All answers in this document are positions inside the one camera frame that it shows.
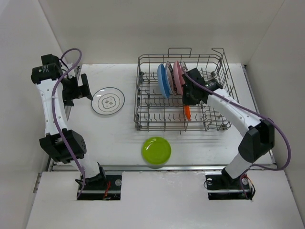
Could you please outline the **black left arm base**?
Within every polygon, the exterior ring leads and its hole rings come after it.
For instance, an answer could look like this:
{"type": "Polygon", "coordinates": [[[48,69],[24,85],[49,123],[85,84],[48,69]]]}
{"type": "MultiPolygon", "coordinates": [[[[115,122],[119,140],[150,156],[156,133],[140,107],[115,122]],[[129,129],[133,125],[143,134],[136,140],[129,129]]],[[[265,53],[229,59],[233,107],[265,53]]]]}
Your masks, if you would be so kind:
{"type": "Polygon", "coordinates": [[[107,175],[106,181],[91,182],[83,190],[81,180],[75,181],[78,184],[77,200],[121,200],[122,175],[107,175]]]}

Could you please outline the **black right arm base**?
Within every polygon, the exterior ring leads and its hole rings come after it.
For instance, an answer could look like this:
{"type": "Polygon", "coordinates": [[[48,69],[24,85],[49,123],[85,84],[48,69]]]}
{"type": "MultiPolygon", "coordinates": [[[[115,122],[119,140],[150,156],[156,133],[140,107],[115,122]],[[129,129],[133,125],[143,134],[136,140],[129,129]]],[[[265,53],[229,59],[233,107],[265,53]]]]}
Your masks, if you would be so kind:
{"type": "Polygon", "coordinates": [[[247,174],[225,183],[221,174],[206,174],[204,187],[209,200],[253,200],[256,188],[247,174]]]}

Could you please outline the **blue plate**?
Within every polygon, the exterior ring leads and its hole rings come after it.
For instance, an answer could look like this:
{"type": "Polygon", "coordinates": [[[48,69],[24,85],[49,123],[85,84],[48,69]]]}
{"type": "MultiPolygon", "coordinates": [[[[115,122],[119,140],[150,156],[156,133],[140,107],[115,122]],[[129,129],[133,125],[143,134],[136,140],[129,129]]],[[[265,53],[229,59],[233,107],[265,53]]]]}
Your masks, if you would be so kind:
{"type": "Polygon", "coordinates": [[[158,85],[161,90],[161,93],[164,96],[164,98],[168,99],[170,96],[170,92],[165,81],[165,67],[162,63],[158,65],[157,77],[158,77],[158,85]]]}

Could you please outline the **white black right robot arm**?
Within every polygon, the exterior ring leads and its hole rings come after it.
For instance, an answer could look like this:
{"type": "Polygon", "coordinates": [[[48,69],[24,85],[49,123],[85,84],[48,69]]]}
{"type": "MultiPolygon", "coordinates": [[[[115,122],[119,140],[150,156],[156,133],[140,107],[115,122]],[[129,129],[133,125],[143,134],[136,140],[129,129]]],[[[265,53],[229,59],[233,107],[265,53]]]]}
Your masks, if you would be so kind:
{"type": "Polygon", "coordinates": [[[182,68],[183,102],[195,105],[200,102],[220,112],[240,133],[242,140],[234,159],[222,170],[221,183],[231,188],[260,157],[273,149],[275,128],[267,118],[241,106],[215,79],[205,81],[194,68],[182,68]]]}

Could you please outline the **white plate green rim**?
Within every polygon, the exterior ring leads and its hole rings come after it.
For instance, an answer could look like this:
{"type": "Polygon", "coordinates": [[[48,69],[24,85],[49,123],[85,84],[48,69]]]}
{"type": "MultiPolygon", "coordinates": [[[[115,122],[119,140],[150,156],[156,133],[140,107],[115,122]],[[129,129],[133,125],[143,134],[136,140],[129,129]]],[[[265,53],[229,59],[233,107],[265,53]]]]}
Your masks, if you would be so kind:
{"type": "Polygon", "coordinates": [[[93,95],[91,107],[99,115],[113,115],[119,112],[125,104],[125,96],[115,87],[105,87],[93,95]]]}

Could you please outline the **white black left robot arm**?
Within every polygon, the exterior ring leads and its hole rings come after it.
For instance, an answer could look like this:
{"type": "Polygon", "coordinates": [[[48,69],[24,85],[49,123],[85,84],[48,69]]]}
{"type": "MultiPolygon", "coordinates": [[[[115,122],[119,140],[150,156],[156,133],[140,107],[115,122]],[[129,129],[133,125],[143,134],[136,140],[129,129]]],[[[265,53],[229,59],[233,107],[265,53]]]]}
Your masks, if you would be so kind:
{"type": "Polygon", "coordinates": [[[96,189],[105,187],[107,178],[99,163],[85,158],[84,138],[68,127],[65,108],[73,106],[73,100],[93,100],[87,76],[81,74],[82,85],[76,76],[69,77],[72,68],[63,71],[60,58],[47,54],[41,57],[42,65],[32,69],[31,80],[42,100],[45,117],[45,136],[39,139],[41,148],[55,161],[71,163],[81,172],[77,183],[96,189]]]}

